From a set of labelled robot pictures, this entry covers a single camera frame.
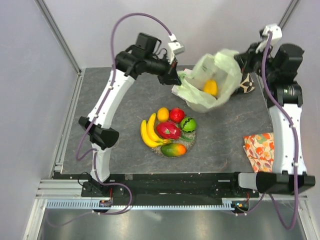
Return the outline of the orange green fake mango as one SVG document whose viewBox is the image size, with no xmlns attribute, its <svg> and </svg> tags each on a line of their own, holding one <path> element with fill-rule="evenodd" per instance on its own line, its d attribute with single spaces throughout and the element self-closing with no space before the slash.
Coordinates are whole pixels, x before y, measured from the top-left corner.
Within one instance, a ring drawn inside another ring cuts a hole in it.
<svg viewBox="0 0 320 240">
<path fill-rule="evenodd" d="M 170 143 L 161 146 L 161 153 L 169 158 L 179 157 L 187 152 L 187 148 L 181 143 Z"/>
</svg>

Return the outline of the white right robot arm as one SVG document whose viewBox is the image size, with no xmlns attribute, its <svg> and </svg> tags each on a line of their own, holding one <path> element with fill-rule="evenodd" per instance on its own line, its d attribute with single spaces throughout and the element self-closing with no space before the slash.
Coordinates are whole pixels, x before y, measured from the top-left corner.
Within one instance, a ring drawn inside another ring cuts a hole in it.
<svg viewBox="0 0 320 240">
<path fill-rule="evenodd" d="M 277 101 L 275 105 L 266 90 L 263 96 L 272 121 L 274 136 L 274 159 L 271 172 L 238 174 L 238 179 L 229 184 L 235 197 L 248 189 L 265 194 L 294 195 L 294 184 L 302 193 L 316 184 L 316 178 L 307 173 L 302 154 L 300 121 L 303 91 L 295 80 L 303 61 L 304 50 L 298 45 L 282 44 L 274 57 L 268 56 L 263 63 L 263 50 L 253 43 L 248 50 L 235 55 L 234 59 L 243 74 L 265 72 L 269 92 Z"/>
</svg>

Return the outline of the red fake apple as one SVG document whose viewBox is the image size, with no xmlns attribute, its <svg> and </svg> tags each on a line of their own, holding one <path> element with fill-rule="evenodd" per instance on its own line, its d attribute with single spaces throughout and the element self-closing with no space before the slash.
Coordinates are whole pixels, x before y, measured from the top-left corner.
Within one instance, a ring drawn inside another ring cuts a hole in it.
<svg viewBox="0 0 320 240">
<path fill-rule="evenodd" d="M 169 111 L 169 119 L 175 123 L 180 123 L 185 118 L 185 116 L 185 112 L 178 107 L 172 108 Z"/>
</svg>

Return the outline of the yellow fake bell pepper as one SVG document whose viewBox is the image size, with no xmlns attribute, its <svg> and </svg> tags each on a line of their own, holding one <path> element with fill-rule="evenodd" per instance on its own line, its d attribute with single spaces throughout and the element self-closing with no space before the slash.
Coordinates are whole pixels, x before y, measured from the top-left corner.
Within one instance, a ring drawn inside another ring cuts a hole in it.
<svg viewBox="0 0 320 240">
<path fill-rule="evenodd" d="M 219 92 L 217 82 L 214 79 L 207 80 L 204 84 L 203 92 L 217 97 Z"/>
</svg>

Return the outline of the yellow fake banana bunch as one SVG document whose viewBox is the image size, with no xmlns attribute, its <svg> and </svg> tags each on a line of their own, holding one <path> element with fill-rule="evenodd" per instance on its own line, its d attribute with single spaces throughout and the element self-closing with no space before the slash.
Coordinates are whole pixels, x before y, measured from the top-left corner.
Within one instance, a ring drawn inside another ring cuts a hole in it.
<svg viewBox="0 0 320 240">
<path fill-rule="evenodd" d="M 170 144 L 172 141 L 169 139 L 160 138 L 154 129 L 156 122 L 156 113 L 153 113 L 149 120 L 143 120 L 140 125 L 140 134 L 143 142 L 150 148 L 156 148 L 166 144 Z"/>
</svg>

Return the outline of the red fake dragon fruit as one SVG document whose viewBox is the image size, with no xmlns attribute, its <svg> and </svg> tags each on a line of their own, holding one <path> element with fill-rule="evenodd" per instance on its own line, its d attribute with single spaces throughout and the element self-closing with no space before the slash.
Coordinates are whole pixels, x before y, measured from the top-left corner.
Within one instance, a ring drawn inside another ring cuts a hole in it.
<svg viewBox="0 0 320 240">
<path fill-rule="evenodd" d="M 193 139 L 186 137 L 182 130 L 176 126 L 175 123 L 167 121 L 161 122 L 156 126 L 157 133 L 164 139 L 169 140 L 183 140 L 186 142 L 192 142 Z"/>
</svg>

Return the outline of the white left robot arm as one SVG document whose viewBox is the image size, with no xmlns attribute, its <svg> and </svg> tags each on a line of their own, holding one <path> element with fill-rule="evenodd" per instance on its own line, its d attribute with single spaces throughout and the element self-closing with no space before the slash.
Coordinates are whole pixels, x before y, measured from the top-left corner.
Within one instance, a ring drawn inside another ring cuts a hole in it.
<svg viewBox="0 0 320 240">
<path fill-rule="evenodd" d="M 110 191 L 106 181 L 110 177 L 111 149 L 119 138 L 119 132 L 112 129 L 111 124 L 126 92 L 143 73 L 157 76 L 162 85 L 181 85 L 176 56 L 183 53 L 185 47 L 173 33 L 169 39 L 166 53 L 158 58 L 154 50 L 161 40 L 139 33 L 135 44 L 115 56 L 107 85 L 93 110 L 78 120 L 91 142 L 93 160 L 90 175 L 95 180 L 92 191 L 99 197 L 106 196 Z"/>
</svg>

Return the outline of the avocado print plastic bag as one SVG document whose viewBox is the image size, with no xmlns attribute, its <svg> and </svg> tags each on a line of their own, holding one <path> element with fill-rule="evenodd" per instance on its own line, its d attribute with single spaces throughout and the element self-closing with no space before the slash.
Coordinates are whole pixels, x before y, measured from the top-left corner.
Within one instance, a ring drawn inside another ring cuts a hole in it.
<svg viewBox="0 0 320 240">
<path fill-rule="evenodd" d="M 198 113 L 222 106 L 241 85 L 237 54 L 238 51 L 222 49 L 203 55 L 193 69 L 177 72 L 181 85 L 173 86 L 171 92 Z"/>
</svg>

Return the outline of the green fake round fruit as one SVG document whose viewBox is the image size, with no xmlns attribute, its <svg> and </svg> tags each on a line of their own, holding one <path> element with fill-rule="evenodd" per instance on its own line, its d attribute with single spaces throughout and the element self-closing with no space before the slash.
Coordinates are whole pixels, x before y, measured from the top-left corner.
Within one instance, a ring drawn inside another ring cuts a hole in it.
<svg viewBox="0 0 320 240">
<path fill-rule="evenodd" d="M 197 128 L 197 123 L 194 118 L 192 117 L 185 117 L 181 122 L 180 122 L 180 128 L 183 132 L 185 133 L 192 133 L 196 130 Z"/>
</svg>

